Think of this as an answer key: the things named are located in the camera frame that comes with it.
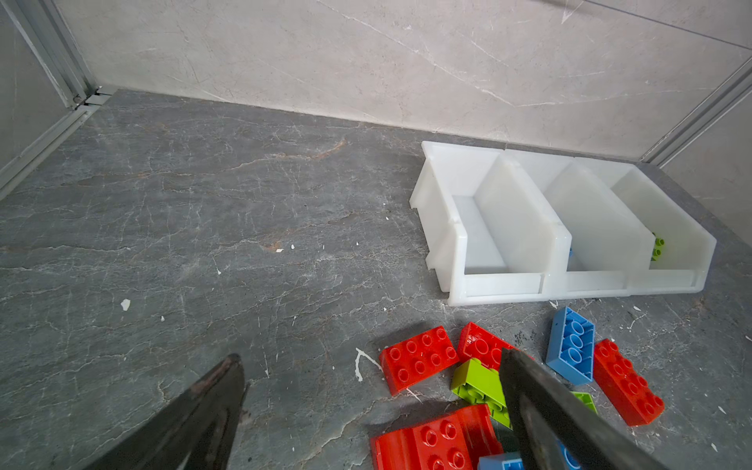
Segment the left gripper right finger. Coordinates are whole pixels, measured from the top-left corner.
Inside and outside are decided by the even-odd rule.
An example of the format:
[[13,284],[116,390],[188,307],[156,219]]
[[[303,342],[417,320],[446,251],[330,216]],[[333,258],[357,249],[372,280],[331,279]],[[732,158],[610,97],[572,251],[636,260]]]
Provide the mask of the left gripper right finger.
[[565,469],[562,448],[584,469],[666,467],[587,409],[528,354],[504,352],[499,377],[526,469]]

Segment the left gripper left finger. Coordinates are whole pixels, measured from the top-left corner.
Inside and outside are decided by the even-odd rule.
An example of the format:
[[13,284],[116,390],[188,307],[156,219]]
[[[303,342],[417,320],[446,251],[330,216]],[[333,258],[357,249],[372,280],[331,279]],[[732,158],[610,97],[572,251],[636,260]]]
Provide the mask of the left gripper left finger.
[[225,469],[246,394],[242,360],[229,354],[88,469]]

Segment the blue lego brick top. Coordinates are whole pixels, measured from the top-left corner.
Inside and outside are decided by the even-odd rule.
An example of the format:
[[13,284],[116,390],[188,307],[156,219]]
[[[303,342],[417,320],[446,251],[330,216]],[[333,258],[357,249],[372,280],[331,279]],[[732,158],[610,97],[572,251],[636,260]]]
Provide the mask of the blue lego brick top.
[[573,385],[593,381],[595,325],[564,307],[553,318],[546,365]]

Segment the green lego brick bottom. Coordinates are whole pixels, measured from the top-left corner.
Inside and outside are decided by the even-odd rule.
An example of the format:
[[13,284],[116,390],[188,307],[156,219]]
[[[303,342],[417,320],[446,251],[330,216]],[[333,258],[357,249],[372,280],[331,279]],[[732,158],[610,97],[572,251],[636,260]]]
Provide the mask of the green lego brick bottom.
[[661,237],[659,237],[655,232],[652,233],[654,236],[654,246],[651,253],[651,261],[652,262],[658,262],[658,260],[661,259],[663,254],[663,249],[665,247],[665,240]]

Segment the white three-compartment bin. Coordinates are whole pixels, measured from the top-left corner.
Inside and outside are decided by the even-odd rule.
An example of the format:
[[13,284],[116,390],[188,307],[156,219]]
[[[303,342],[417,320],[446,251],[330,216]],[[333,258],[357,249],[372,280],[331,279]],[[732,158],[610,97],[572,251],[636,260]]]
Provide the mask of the white three-compartment bin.
[[[716,239],[634,164],[425,141],[409,203],[454,307],[693,294]],[[655,232],[665,240],[651,261]]]

